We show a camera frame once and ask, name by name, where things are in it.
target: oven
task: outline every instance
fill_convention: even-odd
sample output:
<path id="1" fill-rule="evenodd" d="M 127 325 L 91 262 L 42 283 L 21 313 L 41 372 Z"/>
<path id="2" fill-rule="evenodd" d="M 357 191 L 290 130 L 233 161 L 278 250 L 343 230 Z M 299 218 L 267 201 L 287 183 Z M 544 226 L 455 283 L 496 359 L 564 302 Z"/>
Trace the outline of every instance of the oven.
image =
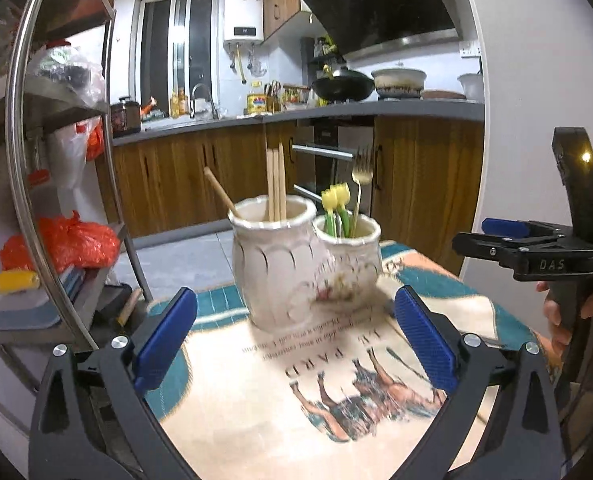
<path id="1" fill-rule="evenodd" d="M 310 198 L 321 207 L 321 193 L 334 184 L 348 183 L 351 210 L 357 199 L 358 187 L 352 181 L 353 159 L 358 150 L 372 149 L 374 125 L 372 118 L 355 120 L 311 120 L 297 128 L 292 151 L 296 154 L 294 192 Z M 359 210 L 370 215 L 371 188 L 363 189 Z"/>

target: water heater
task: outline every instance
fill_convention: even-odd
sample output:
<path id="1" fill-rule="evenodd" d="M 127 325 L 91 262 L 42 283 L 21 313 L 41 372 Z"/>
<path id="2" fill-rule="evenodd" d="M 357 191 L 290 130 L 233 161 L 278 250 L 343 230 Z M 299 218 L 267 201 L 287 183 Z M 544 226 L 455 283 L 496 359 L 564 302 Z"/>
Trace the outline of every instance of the water heater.
<path id="1" fill-rule="evenodd" d="M 225 0 L 224 43 L 263 41 L 263 0 Z"/>

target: gold fork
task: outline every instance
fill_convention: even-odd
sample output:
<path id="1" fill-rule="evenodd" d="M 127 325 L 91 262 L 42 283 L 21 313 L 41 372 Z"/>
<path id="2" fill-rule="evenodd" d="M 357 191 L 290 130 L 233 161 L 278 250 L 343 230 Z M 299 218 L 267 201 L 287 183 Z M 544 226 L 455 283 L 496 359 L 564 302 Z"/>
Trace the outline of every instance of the gold fork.
<path id="1" fill-rule="evenodd" d="M 357 195 L 357 203 L 352 211 L 352 230 L 350 231 L 350 238 L 354 238 L 357 231 L 359 205 L 361 204 L 361 187 L 372 184 L 373 167 L 374 152 L 372 149 L 365 148 L 364 150 L 358 150 L 354 160 L 354 168 L 352 168 L 352 180 L 359 186 L 359 193 Z"/>

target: plastic bag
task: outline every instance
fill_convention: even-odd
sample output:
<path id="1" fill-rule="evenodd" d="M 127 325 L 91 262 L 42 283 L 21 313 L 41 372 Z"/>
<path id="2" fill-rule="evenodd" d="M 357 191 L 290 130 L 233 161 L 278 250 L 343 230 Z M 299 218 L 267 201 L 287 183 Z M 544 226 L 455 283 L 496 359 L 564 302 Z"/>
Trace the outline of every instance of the plastic bag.
<path id="1" fill-rule="evenodd" d="M 102 67 L 68 41 L 48 43 L 42 56 L 31 63 L 31 67 L 35 75 L 66 84 L 89 107 L 105 99 Z"/>
<path id="2" fill-rule="evenodd" d="M 85 152 L 85 160 L 94 160 L 105 151 L 105 144 L 103 143 L 103 123 L 100 120 L 100 117 L 77 123 L 76 126 L 85 128 L 88 135 L 88 147 Z"/>
<path id="3" fill-rule="evenodd" d="M 88 133 L 74 124 L 48 136 L 48 164 L 55 184 L 63 189 L 76 189 L 83 180 Z"/>
<path id="4" fill-rule="evenodd" d="M 77 211 L 72 218 L 40 218 L 38 230 L 56 272 L 74 265 L 83 269 L 113 266 L 118 258 L 121 241 L 112 228 L 95 222 L 81 222 Z M 35 270 L 22 235 L 5 243 L 0 251 L 3 270 Z"/>

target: blue gripper pad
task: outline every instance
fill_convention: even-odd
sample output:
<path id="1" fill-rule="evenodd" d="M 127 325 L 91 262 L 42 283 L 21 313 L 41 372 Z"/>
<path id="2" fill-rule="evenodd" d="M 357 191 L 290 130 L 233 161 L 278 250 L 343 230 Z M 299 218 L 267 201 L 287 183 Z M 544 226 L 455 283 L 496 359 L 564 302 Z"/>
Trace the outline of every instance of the blue gripper pad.
<path id="1" fill-rule="evenodd" d="M 507 238 L 527 238 L 530 229 L 525 222 L 517 220 L 502 220 L 500 218 L 486 218 L 481 222 L 483 233 Z"/>
<path id="2" fill-rule="evenodd" d="M 395 296 L 395 316 L 432 386 L 451 394 L 459 384 L 457 358 L 430 320 L 430 311 L 414 292 L 402 286 Z"/>
<path id="3" fill-rule="evenodd" d="M 196 294 L 182 288 L 159 316 L 146 320 L 158 321 L 158 325 L 132 362 L 134 389 L 140 396 L 161 385 L 196 320 L 196 310 Z"/>

